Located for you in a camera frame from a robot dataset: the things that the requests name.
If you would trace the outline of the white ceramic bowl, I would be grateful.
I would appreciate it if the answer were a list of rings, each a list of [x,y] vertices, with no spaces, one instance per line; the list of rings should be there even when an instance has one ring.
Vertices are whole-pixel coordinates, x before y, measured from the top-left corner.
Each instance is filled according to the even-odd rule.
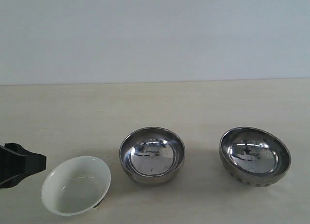
[[[41,188],[41,200],[53,214],[80,215],[100,205],[110,183],[110,168],[102,159],[75,157],[49,173]]]

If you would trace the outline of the dimpled steel bowl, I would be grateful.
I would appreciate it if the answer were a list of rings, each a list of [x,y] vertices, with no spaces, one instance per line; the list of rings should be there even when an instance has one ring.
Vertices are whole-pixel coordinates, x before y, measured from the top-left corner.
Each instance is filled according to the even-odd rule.
[[[253,127],[226,131],[219,142],[223,167],[237,181],[268,187],[281,180],[291,166],[286,145],[273,134]]]

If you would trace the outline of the smooth steel bowl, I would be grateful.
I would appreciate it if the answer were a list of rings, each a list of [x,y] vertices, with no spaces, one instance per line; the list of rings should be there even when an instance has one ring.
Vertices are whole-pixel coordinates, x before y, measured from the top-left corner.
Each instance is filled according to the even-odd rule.
[[[185,144],[173,131],[145,127],[130,133],[119,148],[120,164],[135,183],[161,186],[173,180],[185,162]]]

